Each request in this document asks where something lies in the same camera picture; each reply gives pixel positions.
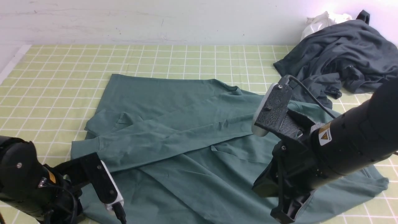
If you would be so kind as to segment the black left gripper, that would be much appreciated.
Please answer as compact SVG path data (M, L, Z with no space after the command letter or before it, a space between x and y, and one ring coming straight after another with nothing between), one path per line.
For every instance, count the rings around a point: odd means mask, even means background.
M73 194L66 175L41 175L34 178L34 199L38 211L34 218L40 224L77 224L81 220L81 205Z

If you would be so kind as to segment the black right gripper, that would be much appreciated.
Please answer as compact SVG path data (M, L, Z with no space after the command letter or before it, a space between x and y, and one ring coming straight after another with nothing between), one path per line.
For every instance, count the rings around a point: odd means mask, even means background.
M323 184L324 176L313 152L280 141L252 190L262 198L277 198L278 204L271 210L271 216L280 224L291 224L314 190Z

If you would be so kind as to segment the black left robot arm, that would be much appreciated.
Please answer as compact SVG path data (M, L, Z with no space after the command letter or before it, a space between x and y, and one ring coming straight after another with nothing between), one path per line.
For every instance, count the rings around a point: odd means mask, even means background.
M40 224L77 224L81 204L70 181L37 158L33 142L0 138L1 201Z

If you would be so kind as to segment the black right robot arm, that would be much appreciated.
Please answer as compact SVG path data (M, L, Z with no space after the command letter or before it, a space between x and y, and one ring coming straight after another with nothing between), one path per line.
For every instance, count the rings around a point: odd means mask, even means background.
M294 223L316 189L397 154L398 144L396 78L325 124L288 108L291 80L284 76L272 85L252 120L253 134L280 139L252 190L278 198L271 216L281 224Z

